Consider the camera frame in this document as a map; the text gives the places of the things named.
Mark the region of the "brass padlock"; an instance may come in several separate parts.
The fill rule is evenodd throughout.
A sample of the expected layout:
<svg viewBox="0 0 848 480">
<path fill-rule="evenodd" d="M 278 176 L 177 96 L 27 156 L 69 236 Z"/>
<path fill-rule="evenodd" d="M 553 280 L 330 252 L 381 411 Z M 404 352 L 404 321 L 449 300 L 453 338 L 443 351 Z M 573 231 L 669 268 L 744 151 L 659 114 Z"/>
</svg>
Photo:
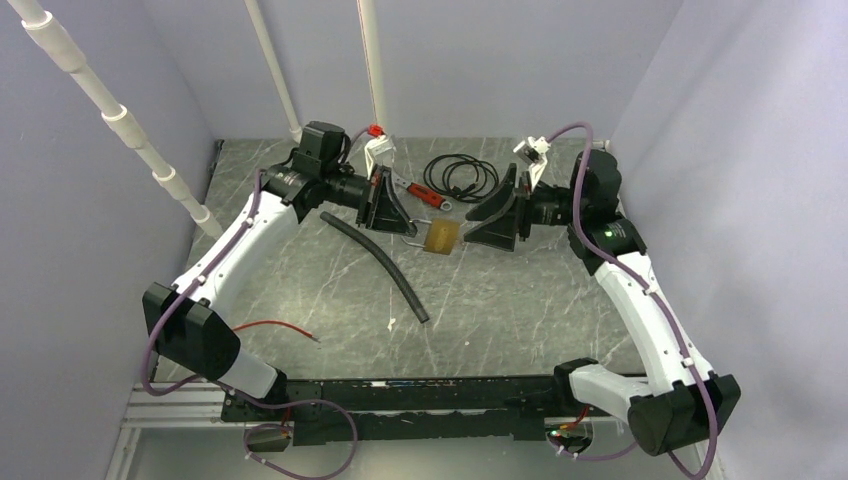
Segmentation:
<svg viewBox="0 0 848 480">
<path fill-rule="evenodd" d="M 460 224 L 453 220 L 435 218 L 433 220 L 411 219 L 413 225 L 428 227 L 423 243 L 409 241 L 402 237 L 401 241 L 407 246 L 439 255 L 450 255 L 459 237 Z"/>
</svg>

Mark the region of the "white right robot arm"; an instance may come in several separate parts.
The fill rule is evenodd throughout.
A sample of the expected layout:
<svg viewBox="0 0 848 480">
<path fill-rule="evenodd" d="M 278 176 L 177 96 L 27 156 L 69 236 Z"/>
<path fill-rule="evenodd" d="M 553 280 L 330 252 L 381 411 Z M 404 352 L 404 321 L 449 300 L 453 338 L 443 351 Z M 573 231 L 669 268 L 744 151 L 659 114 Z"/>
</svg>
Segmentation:
<svg viewBox="0 0 848 480">
<path fill-rule="evenodd" d="M 511 164 L 504 179 L 465 216 L 467 243 L 513 251 L 535 225 L 564 226 L 570 246 L 622 318 L 645 380 L 579 358 L 555 367 L 551 401 L 574 415 L 596 407 L 623 421 L 637 445 L 658 456 L 713 442 L 741 397 L 736 379 L 719 375 L 685 333 L 653 272 L 647 247 L 619 208 L 616 158 L 593 150 L 575 160 L 569 186 L 532 186 Z"/>
</svg>

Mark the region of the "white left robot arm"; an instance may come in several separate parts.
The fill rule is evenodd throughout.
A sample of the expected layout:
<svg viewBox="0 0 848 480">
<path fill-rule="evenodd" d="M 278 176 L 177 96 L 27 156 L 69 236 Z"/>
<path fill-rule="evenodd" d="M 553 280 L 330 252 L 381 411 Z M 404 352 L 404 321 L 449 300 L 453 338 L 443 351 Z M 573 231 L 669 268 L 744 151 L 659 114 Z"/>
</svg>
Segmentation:
<svg viewBox="0 0 848 480">
<path fill-rule="evenodd" d="M 141 364 L 145 391 L 171 393 L 150 383 L 153 354 L 248 398 L 264 420 L 287 406 L 287 376 L 249 352 L 224 316 L 268 250 L 296 232 L 325 202 L 350 208 L 368 230 L 414 237 L 417 228 L 394 188 L 395 146 L 377 125 L 366 130 L 365 170 L 348 162 L 352 138 L 337 125 L 312 121 L 281 163 L 257 170 L 252 193 L 222 236 L 185 273 L 169 284 L 152 283 L 142 296 L 148 330 Z"/>
</svg>

